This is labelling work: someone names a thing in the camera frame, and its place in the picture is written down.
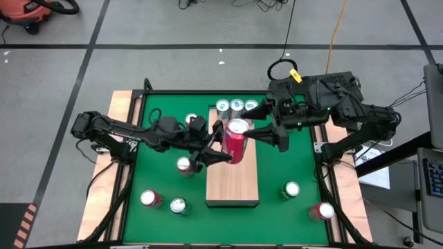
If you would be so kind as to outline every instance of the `red vacuum cleaner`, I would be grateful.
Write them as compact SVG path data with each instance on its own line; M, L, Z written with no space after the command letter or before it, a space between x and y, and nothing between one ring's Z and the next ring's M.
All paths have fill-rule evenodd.
M47 21L51 11L75 15L79 8L75 0L67 0L72 8L49 0L0 0L0 19L8 24L23 26L28 34L36 35L39 24Z

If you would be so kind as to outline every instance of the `wooden table frame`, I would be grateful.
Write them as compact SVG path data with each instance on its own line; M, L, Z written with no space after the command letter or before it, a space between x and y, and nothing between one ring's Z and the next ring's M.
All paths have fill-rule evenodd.
M131 122L139 125L142 122L140 113L144 112L146 90L114 91L108 116L110 118ZM149 94L265 94L267 91L149 91ZM344 128L336 127L329 121L324 127L311 128L311 136L314 141L336 142L347 136ZM351 155L344 155L342 161L354 165ZM98 155L97 164L93 175L96 175L110 162L109 154ZM130 165L114 165L104 172L91 186L87 199L84 214L78 233L78 240L89 236L96 226L101 222L103 216L109 210L111 203L114 203L121 189L123 188ZM341 205L354 227L367 240L372 240L368 218L366 216L363 198L361 196L360 185L356 172L343 163L336 165L329 176L325 179L328 189ZM126 200L114 215L114 219L108 226L107 231L100 240L117 240L123 238L126 212L129 201ZM352 243L353 240L336 217L326 223L329 242Z

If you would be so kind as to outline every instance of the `orange striped tape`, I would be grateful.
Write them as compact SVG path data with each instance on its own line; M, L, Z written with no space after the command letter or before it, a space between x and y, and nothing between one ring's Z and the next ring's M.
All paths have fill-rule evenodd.
M14 249L25 248L26 242L28 241L30 229L33 226L35 215L37 214L37 206L30 204L28 210L26 210L23 215L23 220L21 221L20 228L17 231L17 236L14 240Z

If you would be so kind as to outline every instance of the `soda can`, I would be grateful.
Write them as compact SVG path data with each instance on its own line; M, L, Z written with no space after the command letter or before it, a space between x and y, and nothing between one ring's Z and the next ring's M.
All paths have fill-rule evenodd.
M294 181L287 182L280 188L280 193L284 200L292 199L300 193L300 186Z
M242 118L244 103L242 100L235 99L230 102L230 119Z
M327 221L334 216L335 211L331 204L319 203L310 207L308 214L315 221Z
M140 195L140 201L143 205L150 208L159 208L163 203L163 197L154 190L145 190Z
M230 117L229 101L219 100L215 104L215 108L217 109L217 119L226 124Z
M180 157L177 160L177 169L180 171L181 175L185 177L189 177L194 174L191 162L187 157Z
M185 118L186 125L189 126L191 119L194 119L196 117L197 117L197 114L195 114L195 113L189 113L188 115L186 115L186 118Z
M171 202L171 211L175 214L189 215L190 205L184 198L175 198Z
M246 151L246 143L248 142L248 138L243 136L243 133L248 129L248 123L238 118L229 121L226 126L221 150L233 157L228 163L236 164L242 161Z
M254 109L255 107L258 107L258 103L255 100L248 100L246 103L244 103L244 110L249 111ZM253 121L251 119L245 119L245 121L248 122L249 127L252 127Z

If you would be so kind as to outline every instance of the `green soda can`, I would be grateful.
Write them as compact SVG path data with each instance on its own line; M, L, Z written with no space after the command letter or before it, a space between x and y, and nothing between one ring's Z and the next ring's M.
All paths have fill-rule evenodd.
M300 187L294 181L285 183L280 189L280 195L284 200L296 197L300 193Z

